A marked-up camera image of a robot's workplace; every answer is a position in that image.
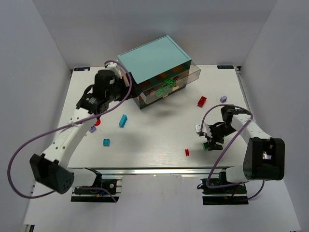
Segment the green square lego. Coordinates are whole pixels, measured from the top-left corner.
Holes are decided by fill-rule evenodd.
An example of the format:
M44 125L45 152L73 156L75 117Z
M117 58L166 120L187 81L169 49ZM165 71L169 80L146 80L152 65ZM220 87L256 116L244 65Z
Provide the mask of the green square lego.
M204 150L208 150L209 149L209 144L208 143L203 143L202 146L203 146Z
M164 84L161 86L161 88L155 93L155 95L160 98L162 97L166 91L168 91L170 89L170 85L169 84Z

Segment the red long lego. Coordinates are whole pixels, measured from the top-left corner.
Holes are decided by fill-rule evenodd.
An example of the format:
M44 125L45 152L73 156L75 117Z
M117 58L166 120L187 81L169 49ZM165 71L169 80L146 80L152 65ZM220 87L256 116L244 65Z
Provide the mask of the red long lego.
M198 106L198 107L203 107L204 104L205 104L205 102L206 102L206 100L207 100L207 98L204 97L204 96L202 96L202 97L199 99L199 101L197 102L197 106Z

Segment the transparent brown top drawer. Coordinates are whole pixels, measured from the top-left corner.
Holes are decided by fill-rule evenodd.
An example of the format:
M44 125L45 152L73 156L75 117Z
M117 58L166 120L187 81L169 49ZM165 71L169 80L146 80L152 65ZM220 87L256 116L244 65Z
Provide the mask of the transparent brown top drawer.
M200 73L201 69L192 61L178 65L140 83L142 92L137 101L141 107L150 105L197 80Z

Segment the purple square lego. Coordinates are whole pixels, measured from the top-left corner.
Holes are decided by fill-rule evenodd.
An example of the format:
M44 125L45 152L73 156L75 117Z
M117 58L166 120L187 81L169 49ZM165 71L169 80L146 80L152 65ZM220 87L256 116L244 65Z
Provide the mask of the purple square lego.
M97 128L96 128L96 126L92 126L90 129L89 129L89 131L91 132L91 133L93 133L94 131L96 131L97 130Z

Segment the green long lego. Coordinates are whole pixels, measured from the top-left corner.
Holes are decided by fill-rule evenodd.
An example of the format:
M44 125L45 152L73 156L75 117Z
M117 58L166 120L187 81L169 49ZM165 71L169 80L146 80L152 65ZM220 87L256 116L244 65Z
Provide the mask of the green long lego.
M164 82L165 82L165 85L170 85L170 86L175 86L177 84L174 80L170 78L166 78Z

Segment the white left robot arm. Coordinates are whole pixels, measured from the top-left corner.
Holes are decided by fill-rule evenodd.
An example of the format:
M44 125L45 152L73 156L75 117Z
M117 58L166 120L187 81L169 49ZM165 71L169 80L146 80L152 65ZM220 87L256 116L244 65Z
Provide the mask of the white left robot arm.
M60 129L58 137L42 154L30 158L34 179L59 194L72 187L93 187L99 174L88 168L73 171L68 168L69 161L90 128L111 111L111 102L124 102L140 93L132 73L122 76L117 68L99 70L94 83L77 102L67 127Z

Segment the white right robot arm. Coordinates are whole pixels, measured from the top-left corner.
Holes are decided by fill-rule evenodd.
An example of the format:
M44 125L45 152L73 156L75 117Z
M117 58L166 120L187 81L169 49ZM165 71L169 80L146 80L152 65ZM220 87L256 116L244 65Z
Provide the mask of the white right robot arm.
M220 160L238 136L247 145L244 161L226 168L222 187L241 185L253 180L280 181L284 177L285 143L264 132L253 114L240 106L220 104L222 121L213 125L201 122L199 136L207 140L208 150L220 150Z

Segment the small red lego piece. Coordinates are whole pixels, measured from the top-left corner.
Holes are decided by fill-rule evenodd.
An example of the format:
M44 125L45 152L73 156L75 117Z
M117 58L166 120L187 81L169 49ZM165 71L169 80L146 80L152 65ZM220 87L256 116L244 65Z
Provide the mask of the small red lego piece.
M185 150L185 155L186 155L187 157L190 155L188 149Z

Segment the long teal lego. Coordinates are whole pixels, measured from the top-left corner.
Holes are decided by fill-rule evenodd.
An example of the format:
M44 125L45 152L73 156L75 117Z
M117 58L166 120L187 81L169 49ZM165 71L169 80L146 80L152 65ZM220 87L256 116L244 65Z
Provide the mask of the long teal lego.
M123 128L127 122L127 115L122 115L120 121L119 121L119 127Z

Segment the red rounded lego left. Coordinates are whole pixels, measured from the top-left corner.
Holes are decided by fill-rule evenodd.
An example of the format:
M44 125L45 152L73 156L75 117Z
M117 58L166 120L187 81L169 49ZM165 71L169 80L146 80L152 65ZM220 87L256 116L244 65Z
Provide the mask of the red rounded lego left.
M94 126L99 126L101 124L101 120L100 119L98 119L97 121L96 121L96 123L94 124Z

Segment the teal drawer cabinet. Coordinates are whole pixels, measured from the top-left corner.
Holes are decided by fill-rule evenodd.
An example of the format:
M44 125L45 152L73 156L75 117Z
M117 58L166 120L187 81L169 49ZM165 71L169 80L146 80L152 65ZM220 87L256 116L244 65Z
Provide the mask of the teal drawer cabinet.
M126 51L118 61L131 72L134 81L146 96L154 96L167 78L176 81L189 74L192 59L168 35Z

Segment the left blue label sticker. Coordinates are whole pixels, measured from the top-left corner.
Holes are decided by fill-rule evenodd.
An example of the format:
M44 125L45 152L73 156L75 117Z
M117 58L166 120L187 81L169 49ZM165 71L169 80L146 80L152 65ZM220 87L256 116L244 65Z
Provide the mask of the left blue label sticker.
M90 71L90 67L75 67L73 69L74 72L85 72Z

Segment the blue label sticker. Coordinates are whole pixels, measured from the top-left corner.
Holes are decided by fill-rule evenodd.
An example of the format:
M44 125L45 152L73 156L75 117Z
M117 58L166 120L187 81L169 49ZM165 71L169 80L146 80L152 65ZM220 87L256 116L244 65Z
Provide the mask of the blue label sticker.
M233 65L217 65L218 69L234 69Z
M85 72L90 71L90 67L75 67L73 69L74 72Z

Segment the teal square lego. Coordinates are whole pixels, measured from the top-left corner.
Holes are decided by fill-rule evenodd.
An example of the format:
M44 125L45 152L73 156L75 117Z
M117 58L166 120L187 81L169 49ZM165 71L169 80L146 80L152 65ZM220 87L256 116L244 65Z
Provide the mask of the teal square lego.
M103 146L110 146L110 143L111 143L110 139L103 139L102 142Z

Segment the right blue label sticker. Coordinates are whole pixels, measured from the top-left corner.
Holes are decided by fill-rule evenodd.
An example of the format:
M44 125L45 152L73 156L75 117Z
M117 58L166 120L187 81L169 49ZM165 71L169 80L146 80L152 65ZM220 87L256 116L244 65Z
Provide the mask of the right blue label sticker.
M218 69L234 69L233 65L217 65Z

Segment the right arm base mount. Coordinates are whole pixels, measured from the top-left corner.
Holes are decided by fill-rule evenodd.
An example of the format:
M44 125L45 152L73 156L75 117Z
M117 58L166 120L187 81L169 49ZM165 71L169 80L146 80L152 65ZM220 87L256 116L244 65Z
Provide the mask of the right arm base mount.
M202 191L203 205L247 205L249 204L247 189L243 185L226 188L208 188L206 179L201 179L197 186Z

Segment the aluminium table right rail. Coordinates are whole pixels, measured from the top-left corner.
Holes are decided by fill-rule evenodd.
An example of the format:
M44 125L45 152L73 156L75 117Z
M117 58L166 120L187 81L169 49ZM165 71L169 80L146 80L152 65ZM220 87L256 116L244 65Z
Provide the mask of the aluminium table right rail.
M248 99L247 99L245 89L244 89L244 85L243 85L243 81L242 81L241 66L236 66L235 72L236 72L237 79L238 79L238 82L239 82L239 86L240 86L240 89L241 89L241 92L242 92L242 95L243 95L243 98L244 98L244 101L245 101L245 105L246 105L247 109L250 111L251 109L250 109L250 106L249 106L249 103L248 103Z

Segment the aluminium table rail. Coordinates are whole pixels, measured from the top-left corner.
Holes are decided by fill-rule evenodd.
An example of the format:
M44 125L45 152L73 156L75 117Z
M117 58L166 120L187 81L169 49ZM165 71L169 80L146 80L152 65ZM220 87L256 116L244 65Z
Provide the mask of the aluminium table rail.
M102 175L208 175L211 168L92 168Z
M242 95L243 95L243 98L244 98L244 101L245 101L245 105L246 105L247 109L250 111L251 109L250 109L250 106L249 106L249 103L248 103L248 99L247 99L245 89L244 89L244 85L243 85L243 81L242 81L241 66L236 66L235 72L236 72L237 79L238 79L238 82L239 82L239 86L240 86L240 89L241 89L241 92L242 92Z

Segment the aluminium table front rail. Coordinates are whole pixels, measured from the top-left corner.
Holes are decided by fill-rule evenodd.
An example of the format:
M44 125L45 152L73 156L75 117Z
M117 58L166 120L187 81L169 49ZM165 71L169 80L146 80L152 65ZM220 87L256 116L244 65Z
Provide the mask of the aluminium table front rail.
M211 168L92 168L102 175L208 175Z

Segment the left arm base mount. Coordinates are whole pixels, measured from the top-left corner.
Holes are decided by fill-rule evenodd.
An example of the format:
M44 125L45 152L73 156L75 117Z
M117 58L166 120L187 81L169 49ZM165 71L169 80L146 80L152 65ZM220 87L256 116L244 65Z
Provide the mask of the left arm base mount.
M123 177L117 174L103 174L95 169L74 169L71 202L74 203L116 203L122 190Z

